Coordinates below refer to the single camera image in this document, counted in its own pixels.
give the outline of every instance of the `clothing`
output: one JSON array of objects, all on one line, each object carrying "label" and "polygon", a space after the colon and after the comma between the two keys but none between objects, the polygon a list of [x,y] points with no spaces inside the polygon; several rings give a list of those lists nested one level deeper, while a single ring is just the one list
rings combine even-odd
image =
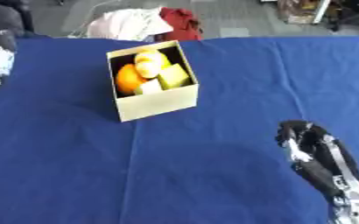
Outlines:
[{"label": "clothing", "polygon": [[160,11],[161,8],[127,9],[105,13],[88,26],[88,37],[143,41],[151,35],[171,32],[173,28],[160,17]]},{"label": "clothing", "polygon": [[190,10],[163,8],[160,16],[174,28],[174,31],[157,35],[155,40],[200,40],[200,22]]}]

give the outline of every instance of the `cable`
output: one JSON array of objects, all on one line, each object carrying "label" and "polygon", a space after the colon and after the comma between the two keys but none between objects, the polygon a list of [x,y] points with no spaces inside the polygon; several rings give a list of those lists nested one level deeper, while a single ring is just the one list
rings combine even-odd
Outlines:
[{"label": "cable", "polygon": [[92,16],[92,12],[94,11],[94,9],[98,6],[101,6],[101,5],[104,5],[104,4],[110,4],[110,3],[114,3],[114,2],[121,2],[122,0],[109,0],[109,1],[106,1],[106,2],[103,2],[103,3],[99,3],[99,4],[96,4],[94,5],[88,12],[87,16],[85,17],[84,19],[84,22],[78,27],[76,28],[74,31],[72,31],[71,33],[69,33],[67,35],[67,37],[76,37],[76,38],[80,38],[81,37],[81,34],[79,36],[74,36],[74,34],[79,31],[81,28],[84,28],[88,23],[89,23],[89,19],[91,18]]}]

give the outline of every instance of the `yellow fruit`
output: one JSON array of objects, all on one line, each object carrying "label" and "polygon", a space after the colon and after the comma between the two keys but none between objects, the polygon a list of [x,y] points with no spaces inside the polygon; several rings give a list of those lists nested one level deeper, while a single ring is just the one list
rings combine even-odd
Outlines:
[{"label": "yellow fruit", "polygon": [[132,64],[123,66],[116,75],[116,85],[118,91],[125,95],[132,95],[133,91],[147,80],[138,74],[136,68]]},{"label": "yellow fruit", "polygon": [[138,53],[135,64],[137,71],[146,79],[155,78],[162,69],[171,65],[170,60],[158,50]]}]

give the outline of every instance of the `chair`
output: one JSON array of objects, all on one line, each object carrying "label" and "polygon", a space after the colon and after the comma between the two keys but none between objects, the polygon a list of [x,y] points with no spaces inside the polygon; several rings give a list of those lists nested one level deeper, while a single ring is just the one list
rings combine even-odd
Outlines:
[{"label": "chair", "polygon": [[353,20],[359,20],[359,1],[358,0],[346,0],[342,3],[338,3],[340,9],[337,11],[337,19],[331,21],[331,30],[337,32],[340,30],[341,25],[351,22]]},{"label": "chair", "polygon": [[8,6],[17,11],[23,20],[26,31],[34,32],[32,14],[28,0],[0,0],[0,5]]}]

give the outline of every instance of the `cardboard box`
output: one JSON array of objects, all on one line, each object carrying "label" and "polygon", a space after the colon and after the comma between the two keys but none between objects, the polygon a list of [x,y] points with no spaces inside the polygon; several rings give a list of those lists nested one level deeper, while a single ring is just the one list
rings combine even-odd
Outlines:
[{"label": "cardboard box", "polygon": [[[116,74],[125,64],[133,63],[135,55],[145,50],[158,49],[164,53],[172,64],[179,63],[190,75],[188,86],[177,87],[156,94],[139,94],[124,96],[116,89]],[[142,45],[107,53],[114,99],[121,122],[127,122],[147,116],[154,116],[179,109],[195,107],[199,82],[187,62],[178,41],[167,41],[153,45]]]},{"label": "cardboard box", "polygon": [[288,24],[311,24],[314,11],[302,9],[304,1],[278,0],[278,10],[282,20]]}]

